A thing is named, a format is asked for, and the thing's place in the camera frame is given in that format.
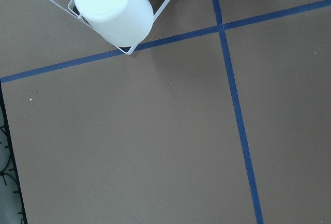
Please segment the white upturned cup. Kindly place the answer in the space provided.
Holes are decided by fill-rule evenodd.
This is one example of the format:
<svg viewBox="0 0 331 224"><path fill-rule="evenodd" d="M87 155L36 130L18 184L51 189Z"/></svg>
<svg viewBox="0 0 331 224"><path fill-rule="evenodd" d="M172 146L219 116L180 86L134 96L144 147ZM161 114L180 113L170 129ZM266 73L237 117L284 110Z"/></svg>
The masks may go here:
<svg viewBox="0 0 331 224"><path fill-rule="evenodd" d="M154 13L149 0L74 0L82 17L108 43L131 47L150 33Z"/></svg>

